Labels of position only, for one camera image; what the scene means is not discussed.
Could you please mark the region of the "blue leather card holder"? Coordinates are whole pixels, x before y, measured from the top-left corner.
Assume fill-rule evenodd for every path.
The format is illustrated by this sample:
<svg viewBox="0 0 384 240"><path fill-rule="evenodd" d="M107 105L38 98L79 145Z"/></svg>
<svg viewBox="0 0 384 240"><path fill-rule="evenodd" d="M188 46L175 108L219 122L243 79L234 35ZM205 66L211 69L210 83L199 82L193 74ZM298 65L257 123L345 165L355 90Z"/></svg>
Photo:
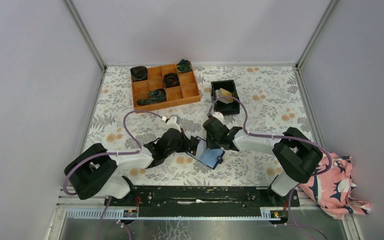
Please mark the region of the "blue leather card holder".
<svg viewBox="0 0 384 240"><path fill-rule="evenodd" d="M190 157L201 162L203 165L214 170L223 160L225 151L223 149L210 149L207 148L205 139L199 136L191 136L191 147L186 152Z"/></svg>

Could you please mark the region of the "black plastic card bin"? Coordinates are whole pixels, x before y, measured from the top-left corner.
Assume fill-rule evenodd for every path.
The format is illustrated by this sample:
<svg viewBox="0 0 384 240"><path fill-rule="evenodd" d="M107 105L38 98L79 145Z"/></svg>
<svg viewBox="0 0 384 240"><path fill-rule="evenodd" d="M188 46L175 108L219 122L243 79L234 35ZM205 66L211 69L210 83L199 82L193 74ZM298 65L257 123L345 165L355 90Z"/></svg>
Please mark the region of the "black plastic card bin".
<svg viewBox="0 0 384 240"><path fill-rule="evenodd" d="M211 83L211 99L222 97L214 103L213 109L215 112L220 112L223 115L237 115L240 113L240 104L234 100L239 100L235 81L233 79L212 81Z"/></svg>

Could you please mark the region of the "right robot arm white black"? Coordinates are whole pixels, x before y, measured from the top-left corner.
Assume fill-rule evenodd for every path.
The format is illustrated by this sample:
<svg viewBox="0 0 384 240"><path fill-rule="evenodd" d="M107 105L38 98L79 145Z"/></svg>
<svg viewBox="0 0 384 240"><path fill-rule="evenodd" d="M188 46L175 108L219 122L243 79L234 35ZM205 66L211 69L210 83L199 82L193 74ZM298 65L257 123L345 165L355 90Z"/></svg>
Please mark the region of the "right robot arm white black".
<svg viewBox="0 0 384 240"><path fill-rule="evenodd" d="M307 183L323 158L321 148L294 127L281 135L251 133L239 126L229 129L214 116L202 126L209 149L252 151L276 157L283 172L273 180L266 193L267 201L273 206L281 205L298 184Z"/></svg>

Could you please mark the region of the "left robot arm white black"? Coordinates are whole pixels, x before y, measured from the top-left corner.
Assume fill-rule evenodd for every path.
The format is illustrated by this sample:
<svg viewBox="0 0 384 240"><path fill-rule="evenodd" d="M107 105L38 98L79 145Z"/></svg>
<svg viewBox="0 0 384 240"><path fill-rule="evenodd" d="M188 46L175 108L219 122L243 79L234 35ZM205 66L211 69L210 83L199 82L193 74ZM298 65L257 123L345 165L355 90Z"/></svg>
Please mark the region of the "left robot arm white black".
<svg viewBox="0 0 384 240"><path fill-rule="evenodd" d="M199 142L182 129L169 128L138 150L109 152L102 143L95 143L65 167L63 191L80 200L107 195L128 206L134 202L135 192L126 179L112 177L117 170L157 167L174 153L196 153Z"/></svg>

